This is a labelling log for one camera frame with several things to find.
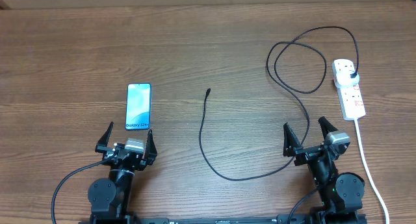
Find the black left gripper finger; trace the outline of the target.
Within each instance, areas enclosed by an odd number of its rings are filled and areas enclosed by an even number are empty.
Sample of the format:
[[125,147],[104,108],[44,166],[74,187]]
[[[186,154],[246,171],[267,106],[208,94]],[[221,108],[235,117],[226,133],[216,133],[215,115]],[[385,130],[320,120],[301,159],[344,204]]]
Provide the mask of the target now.
[[146,166],[151,166],[156,157],[157,157],[157,149],[153,140],[153,131],[150,129],[148,131],[148,138],[146,142],[146,152],[144,153],[144,161]]
[[112,132],[114,126],[114,122],[112,121],[106,132],[103,134],[103,136],[97,141],[95,152],[96,153],[107,153],[109,151],[112,151],[112,148],[108,147],[109,138]]

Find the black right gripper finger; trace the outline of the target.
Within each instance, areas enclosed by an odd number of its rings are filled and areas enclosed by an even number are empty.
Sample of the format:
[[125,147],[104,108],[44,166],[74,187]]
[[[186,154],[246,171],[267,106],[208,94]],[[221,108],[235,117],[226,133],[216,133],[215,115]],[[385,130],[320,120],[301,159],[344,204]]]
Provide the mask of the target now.
[[303,149],[303,146],[288,123],[283,125],[283,135],[283,155],[287,157],[296,156],[297,151]]
[[334,143],[338,129],[334,127],[324,116],[318,119],[325,143]]

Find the blue Galaxy S24+ smartphone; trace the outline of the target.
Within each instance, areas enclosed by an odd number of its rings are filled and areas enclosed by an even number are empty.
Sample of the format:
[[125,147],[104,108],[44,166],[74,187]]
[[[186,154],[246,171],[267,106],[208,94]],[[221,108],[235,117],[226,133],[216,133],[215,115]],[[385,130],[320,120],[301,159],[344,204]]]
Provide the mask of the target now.
[[125,129],[141,131],[150,128],[151,84],[133,83],[127,86]]

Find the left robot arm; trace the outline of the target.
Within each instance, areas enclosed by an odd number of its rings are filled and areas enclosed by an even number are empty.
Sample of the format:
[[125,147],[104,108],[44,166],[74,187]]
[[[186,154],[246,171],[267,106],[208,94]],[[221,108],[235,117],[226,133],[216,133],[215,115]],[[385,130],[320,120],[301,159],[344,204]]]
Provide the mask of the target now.
[[135,212],[128,211],[133,179],[136,171],[151,166],[157,149],[152,130],[147,141],[129,138],[125,143],[108,146],[114,123],[110,123],[104,135],[98,140],[95,152],[103,155],[100,164],[109,166],[109,176],[95,180],[88,189],[91,204],[90,223],[140,223]]

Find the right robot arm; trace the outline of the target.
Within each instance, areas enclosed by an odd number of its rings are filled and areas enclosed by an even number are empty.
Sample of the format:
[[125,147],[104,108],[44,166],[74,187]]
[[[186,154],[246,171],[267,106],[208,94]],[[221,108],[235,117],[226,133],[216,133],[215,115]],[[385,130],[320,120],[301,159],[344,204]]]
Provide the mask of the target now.
[[[294,131],[283,126],[283,155],[293,156],[294,165],[306,164],[316,188],[299,200],[289,214],[277,216],[278,223],[364,224],[367,219],[358,210],[363,208],[365,181],[351,172],[339,173],[335,161],[346,152],[350,137],[334,127],[324,116],[318,120],[324,141],[317,146],[304,148]],[[296,215],[296,209],[314,193],[319,193],[321,206],[313,207],[308,214]]]

